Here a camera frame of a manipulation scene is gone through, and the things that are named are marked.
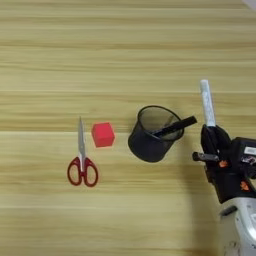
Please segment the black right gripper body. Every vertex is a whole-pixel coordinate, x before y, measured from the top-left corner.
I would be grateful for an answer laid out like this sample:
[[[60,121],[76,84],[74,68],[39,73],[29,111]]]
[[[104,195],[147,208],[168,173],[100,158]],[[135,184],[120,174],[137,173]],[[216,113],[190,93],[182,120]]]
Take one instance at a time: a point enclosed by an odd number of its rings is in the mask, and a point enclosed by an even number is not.
[[[214,186],[221,204],[238,197],[256,198],[256,190],[247,175],[236,169],[230,161],[199,152],[194,152],[192,158],[205,163],[207,180]]]

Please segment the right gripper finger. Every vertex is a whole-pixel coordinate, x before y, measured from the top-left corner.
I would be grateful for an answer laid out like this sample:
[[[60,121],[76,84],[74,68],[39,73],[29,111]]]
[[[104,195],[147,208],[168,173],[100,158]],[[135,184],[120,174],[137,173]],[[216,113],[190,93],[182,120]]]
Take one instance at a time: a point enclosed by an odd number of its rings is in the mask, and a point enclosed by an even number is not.
[[[231,147],[231,139],[228,133],[220,126],[215,127],[216,151],[223,156]]]
[[[215,136],[215,128],[206,125],[201,129],[201,146],[206,154],[217,154],[217,140]]]

